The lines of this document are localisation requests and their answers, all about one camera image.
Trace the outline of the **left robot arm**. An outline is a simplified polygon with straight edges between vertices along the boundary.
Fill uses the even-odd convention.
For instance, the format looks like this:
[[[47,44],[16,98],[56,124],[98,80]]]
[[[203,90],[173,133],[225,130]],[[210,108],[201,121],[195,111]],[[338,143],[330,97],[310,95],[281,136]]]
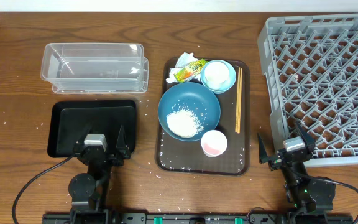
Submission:
[[[123,166],[131,158],[123,126],[119,128],[116,146],[109,149],[104,134],[86,130],[73,147],[73,156],[88,166],[86,173],[74,176],[68,186],[71,196],[70,223],[120,223],[117,212],[104,207],[111,167]]]

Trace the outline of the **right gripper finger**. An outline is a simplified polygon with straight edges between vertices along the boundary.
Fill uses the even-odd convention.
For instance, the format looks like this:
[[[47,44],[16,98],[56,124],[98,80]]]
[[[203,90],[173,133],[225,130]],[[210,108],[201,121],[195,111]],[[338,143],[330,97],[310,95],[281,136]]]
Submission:
[[[295,130],[305,143],[305,146],[315,146],[315,140],[302,127],[299,121],[295,122]]]
[[[259,143],[259,163],[263,164],[263,163],[268,162],[269,157],[265,150],[264,143],[263,143],[262,138],[260,137],[260,134],[257,134],[257,138],[258,138],[258,143]]]

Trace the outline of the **pink cup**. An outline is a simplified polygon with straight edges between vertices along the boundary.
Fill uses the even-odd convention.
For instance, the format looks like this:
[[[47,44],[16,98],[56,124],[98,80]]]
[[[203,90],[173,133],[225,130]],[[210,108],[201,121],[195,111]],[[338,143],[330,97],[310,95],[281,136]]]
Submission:
[[[206,156],[217,157],[223,154],[228,146],[226,136],[217,130],[210,130],[201,138],[201,148]]]

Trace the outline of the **white cup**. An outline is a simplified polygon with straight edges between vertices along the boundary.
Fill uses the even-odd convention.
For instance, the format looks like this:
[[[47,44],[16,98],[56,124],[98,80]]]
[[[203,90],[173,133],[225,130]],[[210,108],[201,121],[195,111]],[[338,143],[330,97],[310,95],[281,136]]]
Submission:
[[[229,78],[229,69],[225,63],[213,61],[205,67],[204,77],[207,85],[211,89],[218,90]]]

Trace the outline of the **pile of white rice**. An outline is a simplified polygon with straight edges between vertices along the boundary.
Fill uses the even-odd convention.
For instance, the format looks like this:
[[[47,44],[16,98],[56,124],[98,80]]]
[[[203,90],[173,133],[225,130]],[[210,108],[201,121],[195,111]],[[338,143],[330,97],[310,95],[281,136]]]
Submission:
[[[195,137],[204,130],[202,122],[196,113],[185,106],[179,106],[176,111],[172,111],[166,116],[169,130],[181,138],[189,139]]]

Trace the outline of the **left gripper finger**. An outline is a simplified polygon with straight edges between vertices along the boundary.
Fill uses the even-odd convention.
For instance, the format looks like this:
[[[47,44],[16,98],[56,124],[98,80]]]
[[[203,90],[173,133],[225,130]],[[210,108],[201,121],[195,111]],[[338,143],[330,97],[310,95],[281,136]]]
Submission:
[[[123,125],[121,125],[117,137],[117,143],[116,143],[116,149],[117,150],[127,150],[128,146],[126,143],[126,134],[125,134],[125,128]]]
[[[91,130],[92,130],[92,125],[87,125],[84,128],[83,133],[81,134],[79,140],[77,140],[75,143],[75,147],[80,147],[84,144],[85,138],[89,133],[91,133]]]

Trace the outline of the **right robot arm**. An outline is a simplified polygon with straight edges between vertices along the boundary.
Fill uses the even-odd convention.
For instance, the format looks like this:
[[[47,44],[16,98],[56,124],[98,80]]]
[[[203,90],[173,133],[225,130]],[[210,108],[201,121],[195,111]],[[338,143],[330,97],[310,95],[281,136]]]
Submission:
[[[282,218],[282,223],[327,223],[326,212],[333,209],[336,186],[328,178],[308,175],[304,163],[313,157],[316,143],[299,122],[295,123],[295,134],[272,156],[267,155],[262,138],[257,136],[259,162],[284,176],[287,200],[295,209]]]

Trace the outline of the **dark blue plate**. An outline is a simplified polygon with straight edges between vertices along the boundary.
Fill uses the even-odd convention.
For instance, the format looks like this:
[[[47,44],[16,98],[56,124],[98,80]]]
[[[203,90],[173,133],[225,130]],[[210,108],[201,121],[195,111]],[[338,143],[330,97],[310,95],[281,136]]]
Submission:
[[[176,111],[179,106],[189,107],[202,122],[204,130],[195,137],[185,139],[173,134],[166,121],[166,116]],[[203,134],[214,130],[219,123],[221,107],[216,95],[202,84],[195,82],[177,83],[169,88],[158,104],[158,120],[163,130],[171,137],[181,141],[197,141]]]

